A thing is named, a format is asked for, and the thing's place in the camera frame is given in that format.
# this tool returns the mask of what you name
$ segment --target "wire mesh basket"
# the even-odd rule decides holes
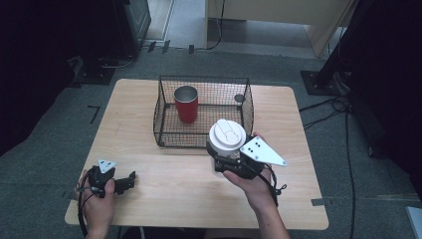
[[[193,123],[180,121],[174,91],[182,86],[198,92],[198,117]],[[159,146],[206,147],[211,126],[219,119],[240,124],[252,133],[254,106],[248,78],[160,76],[153,132]]]

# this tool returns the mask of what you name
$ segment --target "black mount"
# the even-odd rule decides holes
[[[117,65],[118,61],[107,60],[102,61],[103,64],[110,66]],[[105,85],[108,86],[112,75],[114,75],[114,68],[104,68],[97,60],[84,61],[77,75],[75,76],[74,84],[90,84],[90,85]]]
[[[318,81],[319,72],[301,71],[302,80],[304,80],[308,95],[318,96],[340,96],[337,85],[333,80],[320,83]]]
[[[97,194],[100,198],[106,196],[106,183],[114,177],[115,168],[110,169],[106,173],[102,173],[98,166],[93,166],[90,170],[89,181],[91,191]],[[118,195],[123,194],[126,190],[134,187],[135,172],[133,171],[129,177],[114,181],[114,192]]]
[[[240,153],[239,158],[230,158],[218,155],[217,151],[211,147],[207,141],[207,151],[214,158],[216,172],[224,172],[225,170],[232,171],[238,176],[245,179],[254,179],[262,172],[265,164],[257,162],[247,155]]]

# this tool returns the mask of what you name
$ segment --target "red tumbler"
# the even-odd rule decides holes
[[[183,86],[174,92],[179,118],[182,122],[194,122],[198,117],[198,91],[191,86]]]

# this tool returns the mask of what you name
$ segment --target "cup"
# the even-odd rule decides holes
[[[198,117],[198,92],[191,86],[179,87],[174,91],[179,118],[182,122],[194,122]]]
[[[208,141],[219,156],[235,159],[240,156],[239,148],[245,144],[246,132],[234,121],[218,119],[210,128]],[[221,172],[215,171],[215,159],[212,156],[211,168],[215,175],[223,176]]]

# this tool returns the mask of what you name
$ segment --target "wire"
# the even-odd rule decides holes
[[[342,32],[343,32],[343,30],[344,30],[344,27],[341,27],[340,36],[339,36],[339,38],[338,38],[337,53],[338,53],[338,59],[340,60],[340,62],[341,62],[344,66],[349,67],[349,66],[350,66],[350,59],[342,59],[342,58],[341,58],[341,54],[340,54],[340,46],[341,46],[341,38],[342,38]]]
[[[68,60],[68,64],[72,65],[73,70],[75,69],[75,66],[77,65],[77,63],[78,63],[78,57],[73,57]]]
[[[119,69],[119,68],[125,68],[128,65],[130,65],[134,60],[134,57],[130,58],[130,61],[124,65],[119,65],[119,66],[102,66],[102,68],[106,68],[106,69]]]
[[[88,201],[88,199],[90,199],[94,194],[91,194],[88,198],[84,200],[84,202],[82,202],[82,194],[87,189],[85,187],[85,183],[87,182],[87,179],[89,175],[92,174],[92,172],[93,172],[92,169],[88,170],[88,172],[85,174],[84,178],[82,179],[81,185],[78,185],[78,188],[77,188],[77,190],[80,192],[80,195],[78,198],[78,219],[80,222],[82,233],[84,234],[84,238],[87,237],[88,235],[87,226],[85,225],[85,221],[84,221],[84,206],[85,206],[85,203]]]
[[[120,239],[120,235],[121,235],[121,228],[122,226],[118,227],[118,231],[117,231],[117,239]]]
[[[252,166],[248,165],[244,161],[242,161],[242,164],[248,167],[249,170],[253,171],[257,176],[259,176],[267,184],[268,189],[270,190],[271,196],[273,197],[274,203],[276,203],[276,206],[279,206],[279,201],[277,199],[277,196],[282,194],[282,190],[286,189],[287,185],[284,184],[281,188],[279,189],[276,188],[277,177],[274,170],[267,163],[265,163],[273,176],[274,186],[272,186],[271,182],[267,178],[265,178],[261,173],[257,172]]]
[[[219,29],[220,29],[220,38],[218,39],[218,42],[213,47],[207,48],[206,50],[212,50],[212,49],[214,49],[215,47],[218,46],[218,44],[220,44],[221,39],[223,39],[223,16],[224,16],[224,5],[225,5],[225,3],[226,3],[226,0],[223,0],[223,6],[221,7],[220,26],[219,26]]]
[[[155,46],[155,48],[164,48],[163,46]],[[188,50],[187,48],[180,48],[180,47],[168,47],[168,49],[173,49],[173,50],[182,50],[182,51],[186,51]],[[221,51],[221,49],[214,49],[214,50],[209,50],[206,48],[196,48],[195,51],[202,51],[202,52],[218,52]]]
[[[354,235],[354,219],[355,219],[355,213],[356,213],[356,191],[355,191],[355,185],[354,185],[354,179],[353,179],[353,171],[351,169],[350,147],[349,147],[349,139],[348,139],[348,112],[349,112],[349,109],[350,109],[350,105],[347,105],[345,102],[339,101],[338,98],[340,98],[340,97],[336,97],[334,99],[326,100],[322,103],[314,104],[314,105],[311,105],[309,107],[300,109],[300,112],[319,107],[319,106],[321,106],[325,103],[328,103],[328,102],[331,102],[331,106],[334,108],[334,112],[331,113],[330,116],[323,118],[323,119],[318,119],[314,122],[310,122],[310,123],[305,124],[305,125],[308,125],[308,127],[305,128],[305,129],[310,128],[311,126],[313,126],[317,122],[327,120],[328,118],[335,116],[335,115],[338,115],[340,113],[345,113],[345,146],[346,146],[348,173],[349,173],[349,177],[350,177],[350,187],[351,187],[351,218],[350,218],[349,239],[352,239],[353,235]],[[342,108],[340,108],[340,109],[337,108],[335,106],[335,104],[340,104],[342,106]]]
[[[311,105],[309,107],[305,107],[305,108],[300,109],[299,112],[303,112],[303,111],[306,111],[306,110],[309,110],[309,109],[319,107],[319,106],[324,105],[326,103],[331,103],[331,106],[334,109],[334,111],[331,114],[329,114],[327,117],[305,123],[304,124],[304,130],[307,130],[308,128],[314,126],[315,124],[317,124],[319,122],[328,120],[329,118],[331,118],[333,116],[336,116],[336,115],[341,114],[341,113],[345,113],[348,109],[348,105],[345,102],[340,101],[339,98],[344,98],[344,97],[336,97],[336,98],[329,99],[329,100],[323,101],[321,103],[317,103],[317,104]]]
[[[337,85],[347,94],[350,92],[350,88],[347,86],[346,82],[350,78],[350,72],[335,72],[334,79],[337,82]]]
[[[348,109],[345,112],[345,147],[347,152],[347,162],[348,162],[348,173],[350,176],[350,184],[351,184],[351,219],[350,219],[350,235],[349,238],[353,238],[354,234],[354,216],[356,212],[356,192],[354,187],[354,179],[353,179],[353,171],[351,170],[351,160],[350,160],[350,148],[348,143]]]

